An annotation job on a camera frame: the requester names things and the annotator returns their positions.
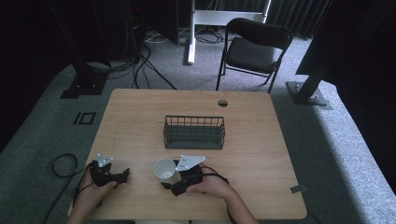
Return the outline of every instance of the metal stand base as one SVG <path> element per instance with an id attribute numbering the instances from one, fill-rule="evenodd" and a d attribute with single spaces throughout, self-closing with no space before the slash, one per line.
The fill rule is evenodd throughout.
<path id="1" fill-rule="evenodd" d="M 318 105 L 322 110 L 332 110 L 330 102 L 323 98 L 320 90 L 317 89 L 308 99 L 300 98 L 298 93 L 304 85 L 303 82 L 287 81 L 286 86 L 289 89 L 291 97 L 296 105 Z"/>
<path id="2" fill-rule="evenodd" d="M 69 90 L 62 93 L 61 99 L 77 99 L 80 95 L 100 95 L 106 85 L 108 73 L 96 75 L 89 86 L 80 84 L 80 77 L 77 75 Z"/>

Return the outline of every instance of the person's left hand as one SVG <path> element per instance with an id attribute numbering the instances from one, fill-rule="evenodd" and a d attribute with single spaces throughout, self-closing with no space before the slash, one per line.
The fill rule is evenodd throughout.
<path id="1" fill-rule="evenodd" d="M 102 187 L 96 186 L 91 178 L 90 169 L 87 170 L 83 178 L 80 193 L 74 203 L 73 211 L 70 214 L 68 223 L 82 223 L 88 214 L 99 204 L 102 198 L 111 189 L 117 186 L 116 181 L 107 183 Z"/>

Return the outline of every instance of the chair backrest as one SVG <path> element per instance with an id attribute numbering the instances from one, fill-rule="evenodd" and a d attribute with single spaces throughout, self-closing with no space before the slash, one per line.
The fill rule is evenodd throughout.
<path id="1" fill-rule="evenodd" d="M 228 32 L 236 33 L 257 45 L 270 46 L 286 50 L 293 40 L 293 33 L 286 27 L 236 18 L 228 22 Z"/>

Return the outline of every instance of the gray carpet floor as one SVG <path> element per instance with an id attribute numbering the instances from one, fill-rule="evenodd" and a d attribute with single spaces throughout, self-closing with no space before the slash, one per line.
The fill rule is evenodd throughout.
<path id="1" fill-rule="evenodd" d="M 261 223 L 396 223 L 396 197 L 336 88 L 326 82 L 319 85 L 332 110 L 316 105 L 295 105 L 290 97 L 285 82 L 306 80 L 306 76 L 295 76 L 295 73 L 309 44 L 309 40 L 294 39 L 271 92 L 298 181 L 308 188 L 303 197 L 309 214 L 301 220 L 261 220 Z M 153 38 L 147 45 L 151 53 L 149 61 L 177 89 L 215 89 L 222 44 L 198 42 L 194 65 L 186 65 L 184 41 L 177 46 Z M 143 54 L 147 56 L 148 51 L 144 50 Z M 122 62 L 113 62 L 114 66 L 118 64 Z M 71 153 L 78 159 L 77 170 L 82 169 L 111 92 L 131 88 L 134 81 L 132 72 L 112 73 L 101 95 L 60 99 L 75 75 L 73 67 L 68 66 L 52 80 L 29 118 L 0 154 L 0 223 L 43 223 L 68 181 L 52 172 L 53 160 Z M 137 83 L 142 89 L 171 89 L 147 66 L 138 74 Z M 259 83 L 258 77 L 230 72 L 221 81 L 220 90 L 267 91 L 268 86 Z M 91 125 L 76 124 L 78 113 L 96 116 Z M 69 175 L 74 172 L 74 166 L 70 157 L 62 157 L 56 162 L 55 170 Z M 71 179 L 53 207 L 48 223 L 66 222 L 77 182 L 78 177 Z"/>

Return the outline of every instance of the white desk leg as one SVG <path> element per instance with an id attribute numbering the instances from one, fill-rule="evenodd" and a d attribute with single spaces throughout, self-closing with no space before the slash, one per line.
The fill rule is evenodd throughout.
<path id="1" fill-rule="evenodd" d="M 189 47 L 189 64 L 194 64 L 195 61 L 195 0 L 191 0 L 191 34 L 190 34 L 190 47 Z"/>

